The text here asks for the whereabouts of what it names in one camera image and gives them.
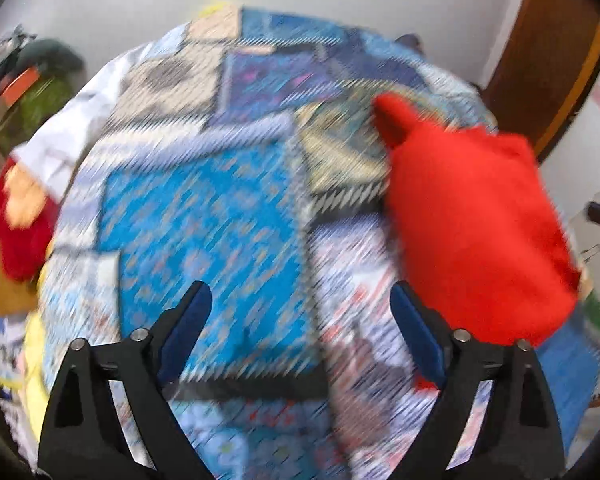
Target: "yellow stripe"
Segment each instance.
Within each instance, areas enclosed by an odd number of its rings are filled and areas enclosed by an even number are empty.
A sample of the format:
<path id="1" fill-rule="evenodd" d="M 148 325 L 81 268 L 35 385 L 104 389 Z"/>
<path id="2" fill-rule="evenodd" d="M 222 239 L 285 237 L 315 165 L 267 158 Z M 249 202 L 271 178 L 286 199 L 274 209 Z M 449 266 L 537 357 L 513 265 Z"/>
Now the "yellow stripe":
<path id="1" fill-rule="evenodd" d="M 558 129 L 560 129 L 560 126 L 562 126 L 562 124 L 564 124 L 564 121 L 567 120 L 567 117 L 569 117 L 569 114 L 573 110 L 573 107 L 575 106 L 579 97 L 582 95 L 582 92 L 584 92 L 584 89 L 587 86 L 587 83 L 589 82 L 591 74 L 593 73 L 599 59 L 600 23 L 596 27 L 596 33 L 593 36 L 591 48 L 589 49 L 589 53 L 587 54 L 587 57 L 585 58 L 584 63 L 582 64 L 582 69 L 578 74 L 576 82 L 574 83 L 573 87 L 571 87 L 571 91 L 562 103 L 562 106 L 558 110 L 558 113 L 555 115 L 554 120 L 551 121 L 551 124 L 549 124 L 549 127 L 544 131 L 542 137 L 540 137 L 538 139 L 538 142 L 536 142 L 536 145 L 534 147 L 536 155 L 539 155 L 539 153 L 547 147 L 549 142 L 551 142 L 551 139 L 554 138 L 554 135 L 557 133 Z"/>
<path id="2" fill-rule="evenodd" d="M 5 379 L 3 377 L 0 377 L 0 387 L 1 388 L 8 388 L 10 390 L 19 390 L 21 389 L 21 387 L 24 384 L 24 380 L 19 380 L 19 381 L 13 381 L 11 379 Z"/>
<path id="3" fill-rule="evenodd" d="M 218 12 L 218 10 L 224 9 L 227 5 L 230 5 L 228 1 L 225 0 L 212 0 L 204 9 L 202 9 L 198 13 L 199 18 L 204 18 L 205 16 L 211 16 L 212 14 Z"/>

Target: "patchwork quilt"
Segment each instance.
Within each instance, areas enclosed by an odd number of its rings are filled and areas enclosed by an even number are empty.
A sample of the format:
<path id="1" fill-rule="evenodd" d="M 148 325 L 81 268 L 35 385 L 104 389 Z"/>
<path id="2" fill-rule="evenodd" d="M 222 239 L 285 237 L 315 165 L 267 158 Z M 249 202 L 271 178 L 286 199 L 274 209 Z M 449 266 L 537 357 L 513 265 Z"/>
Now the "patchwork quilt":
<path id="1" fill-rule="evenodd" d="M 62 207 L 40 298 L 46 387 L 73 338 L 150 326 L 203 280 L 214 305 L 171 408 L 211 471 L 387 478 L 436 399 L 414 389 L 388 309 L 397 245 L 370 103 L 389 90 L 451 129 L 495 131 L 471 86 L 368 30 L 227 5 L 148 49 Z M 566 447 L 600 370 L 587 319 L 540 351 Z M 114 400 L 149 463 L 123 388 Z"/>

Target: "metal screw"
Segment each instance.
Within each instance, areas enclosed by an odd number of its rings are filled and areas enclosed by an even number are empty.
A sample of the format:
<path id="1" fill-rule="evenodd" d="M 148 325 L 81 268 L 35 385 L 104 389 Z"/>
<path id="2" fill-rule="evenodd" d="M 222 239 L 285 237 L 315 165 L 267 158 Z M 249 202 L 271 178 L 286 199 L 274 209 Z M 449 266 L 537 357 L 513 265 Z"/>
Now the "metal screw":
<path id="1" fill-rule="evenodd" d="M 78 339 L 74 339 L 73 341 L 71 341 L 71 343 L 69 343 L 69 348 L 71 350 L 79 350 L 84 346 L 86 342 L 87 341 L 85 339 L 79 337 Z"/>
<path id="2" fill-rule="evenodd" d="M 145 328 L 136 328 L 131 333 L 131 339 L 133 341 L 144 341 L 146 337 L 149 335 L 149 331 Z"/>
<path id="3" fill-rule="evenodd" d="M 458 330 L 454 330 L 454 339 L 461 343 L 466 343 L 467 341 L 471 341 L 471 334 L 464 328 L 459 328 Z"/>
<path id="4" fill-rule="evenodd" d="M 518 341 L 516 341 L 516 345 L 518 345 L 518 348 L 520 348 L 523 352 L 528 352 L 529 350 L 534 349 L 531 346 L 531 343 L 526 339 L 518 339 Z"/>

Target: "white fabric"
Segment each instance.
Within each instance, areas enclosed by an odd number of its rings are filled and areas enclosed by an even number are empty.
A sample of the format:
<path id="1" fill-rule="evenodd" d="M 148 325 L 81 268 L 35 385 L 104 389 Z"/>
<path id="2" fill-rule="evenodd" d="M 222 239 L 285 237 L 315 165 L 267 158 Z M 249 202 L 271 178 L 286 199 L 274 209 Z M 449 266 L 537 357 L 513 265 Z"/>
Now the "white fabric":
<path id="1" fill-rule="evenodd" d="M 145 59 L 153 43 L 130 50 L 108 62 L 56 115 L 13 150 L 22 163 L 60 202 L 83 151 L 98 140 L 129 70 Z"/>
<path id="2" fill-rule="evenodd" d="M 0 408 L 11 430 L 11 437 L 18 446 L 18 453 L 32 471 L 38 467 L 38 441 L 31 431 L 27 413 L 19 400 L 0 399 Z"/>

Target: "red fabric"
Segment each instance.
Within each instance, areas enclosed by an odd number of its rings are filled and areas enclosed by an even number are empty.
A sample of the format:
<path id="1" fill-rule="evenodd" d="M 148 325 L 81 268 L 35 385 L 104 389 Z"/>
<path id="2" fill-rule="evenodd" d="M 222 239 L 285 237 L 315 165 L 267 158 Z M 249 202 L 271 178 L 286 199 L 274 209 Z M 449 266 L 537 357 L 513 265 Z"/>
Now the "red fabric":
<path id="1" fill-rule="evenodd" d="M 51 241 L 59 207 L 47 197 L 40 216 L 26 229 L 11 229 L 4 218 L 6 193 L 4 176 L 15 162 L 10 157 L 0 174 L 0 251 L 4 272 L 19 282 L 30 280 L 45 263 L 46 247 Z"/>
<path id="2" fill-rule="evenodd" d="M 579 273 L 526 139 L 446 132 L 394 94 L 376 98 L 374 111 L 411 286 L 451 328 L 539 345 L 572 312 Z"/>

